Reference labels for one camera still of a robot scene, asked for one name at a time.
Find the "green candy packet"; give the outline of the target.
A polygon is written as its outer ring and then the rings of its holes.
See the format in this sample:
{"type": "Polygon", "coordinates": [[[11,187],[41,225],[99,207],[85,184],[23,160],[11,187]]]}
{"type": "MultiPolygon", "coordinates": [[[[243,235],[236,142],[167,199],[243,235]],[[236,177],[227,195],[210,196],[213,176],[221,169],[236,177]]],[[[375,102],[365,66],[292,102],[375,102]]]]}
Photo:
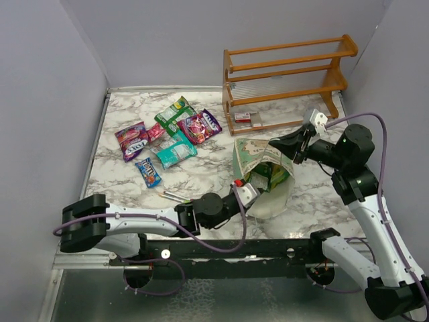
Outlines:
{"type": "Polygon", "coordinates": [[[189,102],[181,96],[164,111],[158,113],[154,119],[166,130],[169,136],[174,136],[180,129],[178,127],[178,122],[193,115],[196,115],[196,111],[189,102]]]}

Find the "purple chocolate bar wrapper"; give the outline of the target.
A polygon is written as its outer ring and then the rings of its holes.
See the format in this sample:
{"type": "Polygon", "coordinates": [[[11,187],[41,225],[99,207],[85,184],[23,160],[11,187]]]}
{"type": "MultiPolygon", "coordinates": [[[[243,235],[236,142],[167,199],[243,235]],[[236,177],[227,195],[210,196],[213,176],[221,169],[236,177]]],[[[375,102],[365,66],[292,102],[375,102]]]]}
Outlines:
{"type": "Polygon", "coordinates": [[[206,109],[180,120],[178,127],[194,145],[202,144],[223,130],[217,119],[206,109]]]}

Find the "blue M&M's packet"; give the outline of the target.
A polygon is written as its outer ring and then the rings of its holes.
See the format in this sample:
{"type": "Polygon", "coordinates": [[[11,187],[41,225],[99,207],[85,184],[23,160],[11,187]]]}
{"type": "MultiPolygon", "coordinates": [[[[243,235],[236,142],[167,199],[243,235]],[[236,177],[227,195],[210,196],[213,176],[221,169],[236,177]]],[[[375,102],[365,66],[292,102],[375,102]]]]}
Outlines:
{"type": "Polygon", "coordinates": [[[140,171],[147,188],[154,188],[161,182],[162,179],[153,166],[151,158],[136,162],[135,166],[140,171]]]}

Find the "red small snack packet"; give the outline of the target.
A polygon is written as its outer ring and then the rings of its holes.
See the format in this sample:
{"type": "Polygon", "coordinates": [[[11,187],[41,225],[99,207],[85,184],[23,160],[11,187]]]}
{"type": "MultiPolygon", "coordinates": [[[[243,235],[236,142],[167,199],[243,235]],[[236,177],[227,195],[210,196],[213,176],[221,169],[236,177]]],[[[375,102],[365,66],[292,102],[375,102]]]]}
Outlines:
{"type": "Polygon", "coordinates": [[[154,142],[158,138],[162,137],[165,132],[166,130],[159,123],[156,123],[154,126],[147,130],[148,142],[154,142]]]}

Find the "teal tissue snack pack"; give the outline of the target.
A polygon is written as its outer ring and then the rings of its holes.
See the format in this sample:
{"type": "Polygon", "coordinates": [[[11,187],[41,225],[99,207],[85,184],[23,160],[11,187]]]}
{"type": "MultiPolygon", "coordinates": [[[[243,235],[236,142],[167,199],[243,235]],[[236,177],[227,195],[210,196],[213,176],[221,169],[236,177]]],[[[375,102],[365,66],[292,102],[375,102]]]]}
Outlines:
{"type": "Polygon", "coordinates": [[[157,156],[164,170],[197,155],[196,147],[182,131],[155,142],[150,150],[157,156]]]}

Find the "green paper gift bag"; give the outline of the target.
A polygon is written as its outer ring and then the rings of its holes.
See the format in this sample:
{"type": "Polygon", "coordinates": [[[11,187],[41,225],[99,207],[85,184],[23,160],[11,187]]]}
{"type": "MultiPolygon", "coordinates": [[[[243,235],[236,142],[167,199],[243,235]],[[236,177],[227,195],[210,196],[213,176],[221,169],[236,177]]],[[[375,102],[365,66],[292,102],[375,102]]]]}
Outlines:
{"type": "Polygon", "coordinates": [[[261,238],[285,238],[280,218],[288,210],[288,201],[296,183],[293,162],[267,140],[237,138],[233,145],[233,175],[261,190],[260,197],[247,211],[262,230],[261,238]]]}

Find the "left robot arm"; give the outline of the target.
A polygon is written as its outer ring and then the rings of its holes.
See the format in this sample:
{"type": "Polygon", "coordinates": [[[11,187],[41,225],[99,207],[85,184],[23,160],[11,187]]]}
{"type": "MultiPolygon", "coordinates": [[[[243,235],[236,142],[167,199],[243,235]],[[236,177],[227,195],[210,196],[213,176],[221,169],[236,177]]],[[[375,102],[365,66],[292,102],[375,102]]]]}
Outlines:
{"type": "Polygon", "coordinates": [[[94,194],[62,210],[62,224],[54,230],[60,250],[79,253],[98,248],[138,265],[146,261],[143,234],[197,240],[201,228],[214,229],[245,210],[236,193],[201,198],[165,209],[137,209],[109,204],[104,194],[94,194]]]}

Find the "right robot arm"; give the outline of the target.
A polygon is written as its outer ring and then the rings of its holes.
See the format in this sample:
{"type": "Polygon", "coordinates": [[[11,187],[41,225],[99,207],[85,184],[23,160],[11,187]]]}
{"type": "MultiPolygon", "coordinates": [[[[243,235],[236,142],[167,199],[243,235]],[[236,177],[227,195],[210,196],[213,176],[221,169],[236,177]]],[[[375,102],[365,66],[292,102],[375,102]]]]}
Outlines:
{"type": "Polygon", "coordinates": [[[378,319],[410,314],[417,321],[426,321],[428,277],[395,228],[381,196],[381,181],[366,165],[375,148],[371,132],[352,124],[335,144],[322,139],[311,142],[315,135],[314,126],[306,124],[269,144],[296,164],[313,160],[334,170],[332,185],[359,222],[375,261],[370,262],[333,229],[311,234],[314,242],[308,245],[309,257],[338,264],[359,285],[378,319]]]}

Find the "yellow green snack packet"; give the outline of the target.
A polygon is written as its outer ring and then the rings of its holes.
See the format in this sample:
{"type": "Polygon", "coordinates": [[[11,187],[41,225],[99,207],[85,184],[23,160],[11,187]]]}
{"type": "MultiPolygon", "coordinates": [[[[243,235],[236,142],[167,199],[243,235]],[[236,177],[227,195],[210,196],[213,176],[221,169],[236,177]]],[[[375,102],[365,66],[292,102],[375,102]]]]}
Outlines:
{"type": "Polygon", "coordinates": [[[256,188],[262,189],[264,192],[269,192],[269,180],[271,176],[271,162],[261,162],[253,168],[247,179],[256,188]]]}

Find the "purple Fox's candy bag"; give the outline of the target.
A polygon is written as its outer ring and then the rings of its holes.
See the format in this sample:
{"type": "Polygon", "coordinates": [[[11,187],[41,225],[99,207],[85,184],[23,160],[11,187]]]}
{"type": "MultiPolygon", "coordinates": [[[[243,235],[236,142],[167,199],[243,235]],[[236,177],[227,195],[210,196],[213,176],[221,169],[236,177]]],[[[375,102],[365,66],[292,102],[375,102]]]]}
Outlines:
{"type": "Polygon", "coordinates": [[[115,137],[123,153],[124,162],[136,158],[149,143],[149,136],[143,121],[117,131],[115,137]]]}

